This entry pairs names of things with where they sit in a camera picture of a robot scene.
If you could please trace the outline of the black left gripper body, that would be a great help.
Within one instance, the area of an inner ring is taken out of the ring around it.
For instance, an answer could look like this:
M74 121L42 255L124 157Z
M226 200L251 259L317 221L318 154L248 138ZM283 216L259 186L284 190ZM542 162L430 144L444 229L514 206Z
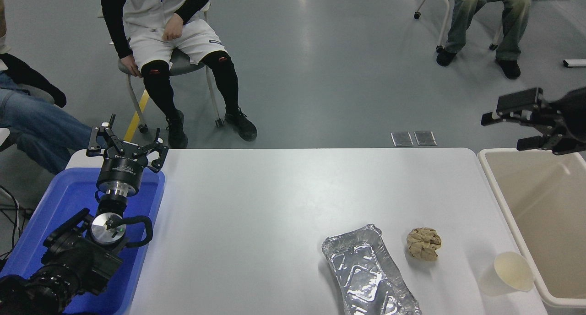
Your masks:
M143 172L144 166L129 158L106 159L97 178L97 188L99 190L113 189L111 185L119 182L132 190L139 190Z

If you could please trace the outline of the person's right hand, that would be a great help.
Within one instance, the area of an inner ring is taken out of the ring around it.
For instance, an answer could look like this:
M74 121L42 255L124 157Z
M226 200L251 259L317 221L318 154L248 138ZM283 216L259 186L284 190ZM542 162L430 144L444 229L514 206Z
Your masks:
M120 63L129 71L129 74L134 77L141 78L140 69L138 68L135 58L132 54L121 58Z

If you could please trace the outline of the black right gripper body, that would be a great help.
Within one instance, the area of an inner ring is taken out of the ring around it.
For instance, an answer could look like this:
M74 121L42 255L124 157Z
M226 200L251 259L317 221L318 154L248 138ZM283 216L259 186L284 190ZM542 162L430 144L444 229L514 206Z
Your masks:
M565 153L582 152L586 141L586 88L578 88L564 96L564 119L575 142Z

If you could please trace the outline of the person's left hand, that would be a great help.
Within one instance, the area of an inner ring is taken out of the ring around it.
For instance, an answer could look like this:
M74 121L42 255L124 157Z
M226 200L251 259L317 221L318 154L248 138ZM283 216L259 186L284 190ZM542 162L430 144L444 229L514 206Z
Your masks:
M182 36L184 28L184 20L177 13L174 13L164 27L162 40L171 41Z

